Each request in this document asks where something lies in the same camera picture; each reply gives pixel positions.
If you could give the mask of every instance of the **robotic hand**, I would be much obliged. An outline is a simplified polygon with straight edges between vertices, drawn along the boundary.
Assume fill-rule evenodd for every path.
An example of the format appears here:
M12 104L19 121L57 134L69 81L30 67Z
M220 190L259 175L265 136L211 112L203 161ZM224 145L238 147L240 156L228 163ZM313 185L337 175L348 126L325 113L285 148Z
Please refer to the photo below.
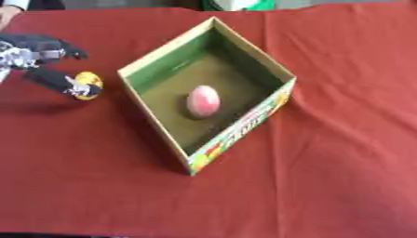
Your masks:
M78 99L94 99L102 81L93 73L80 73L75 79L41 65L64 58L85 59L88 54L68 42L39 34L0 33L0 83L11 70L25 71L25 77L55 91Z

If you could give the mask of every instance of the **table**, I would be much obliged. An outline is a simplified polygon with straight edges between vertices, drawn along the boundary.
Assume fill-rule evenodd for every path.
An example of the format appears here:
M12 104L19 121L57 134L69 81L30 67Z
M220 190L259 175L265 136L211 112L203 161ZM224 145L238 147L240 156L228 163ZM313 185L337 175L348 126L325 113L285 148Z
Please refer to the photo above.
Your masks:
M216 15L298 75L288 105L186 176L116 70ZM79 102L13 75L0 86L0 231L140 237L415 237L417 6L271 12L28 12L7 29L91 54Z

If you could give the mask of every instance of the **red tablecloth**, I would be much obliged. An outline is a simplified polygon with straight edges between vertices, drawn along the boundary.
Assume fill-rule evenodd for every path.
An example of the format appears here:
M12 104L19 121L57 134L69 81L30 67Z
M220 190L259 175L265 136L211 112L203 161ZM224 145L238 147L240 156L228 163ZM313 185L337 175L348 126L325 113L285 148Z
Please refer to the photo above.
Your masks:
M116 70L216 15L296 73L292 101L195 178L127 99ZM417 237L417 6L264 13L29 12L91 58L106 91L77 102L0 86L0 231L143 237Z

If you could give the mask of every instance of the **yellow ball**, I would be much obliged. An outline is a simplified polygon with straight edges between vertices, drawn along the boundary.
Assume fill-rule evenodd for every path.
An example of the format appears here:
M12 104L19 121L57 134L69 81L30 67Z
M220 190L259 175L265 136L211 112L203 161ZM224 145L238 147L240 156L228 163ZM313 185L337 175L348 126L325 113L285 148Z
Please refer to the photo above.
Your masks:
M103 88L102 80L99 78L99 76L97 76L96 74L92 72L87 72L87 71L81 72L76 75L74 80L77 83L80 83L83 85L95 85L101 89ZM80 100L91 100L91 99L95 99L97 96L98 95L93 95L90 97L86 97L86 96L75 96L75 97Z

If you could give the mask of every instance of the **box wall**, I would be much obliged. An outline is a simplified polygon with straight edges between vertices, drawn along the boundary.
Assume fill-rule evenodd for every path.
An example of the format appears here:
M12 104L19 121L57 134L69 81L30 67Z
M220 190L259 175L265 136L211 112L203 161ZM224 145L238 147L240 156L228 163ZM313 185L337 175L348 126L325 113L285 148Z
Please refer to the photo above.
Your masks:
M233 125L227 127L217 137L206 143L197 152L187 158L189 170L194 175L208 165L217 156L225 152L238 140L246 136L250 130L261 124L267 117L284 105L291 94L295 78L288 81L274 94L254 107Z

